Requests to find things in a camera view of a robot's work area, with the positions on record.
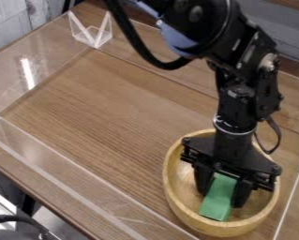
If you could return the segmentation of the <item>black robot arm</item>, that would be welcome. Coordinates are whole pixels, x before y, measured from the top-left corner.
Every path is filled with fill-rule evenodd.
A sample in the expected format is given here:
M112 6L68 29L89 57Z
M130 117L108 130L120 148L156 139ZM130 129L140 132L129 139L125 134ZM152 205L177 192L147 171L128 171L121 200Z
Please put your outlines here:
M137 0L160 22L169 48L188 59L204 58L215 73L219 97L208 137L181 139L180 159L193 168L197 192L205 195L215 175L236 181L229 203L241 207L256 189L272 191L281 168L268 158L256 125L276 124L280 110L279 53L264 30L241 12L236 0Z

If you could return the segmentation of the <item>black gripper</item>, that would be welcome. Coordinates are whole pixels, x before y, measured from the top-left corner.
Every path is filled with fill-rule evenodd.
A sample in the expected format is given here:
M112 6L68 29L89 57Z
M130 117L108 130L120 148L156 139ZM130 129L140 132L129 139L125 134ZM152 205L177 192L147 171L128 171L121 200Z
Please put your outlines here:
M180 159L193 168L197 192L205 196L217 173L236 180L232 206L241 208L251 192L273 191L281 168L251 143L251 135L228 135L219 131L185 136Z

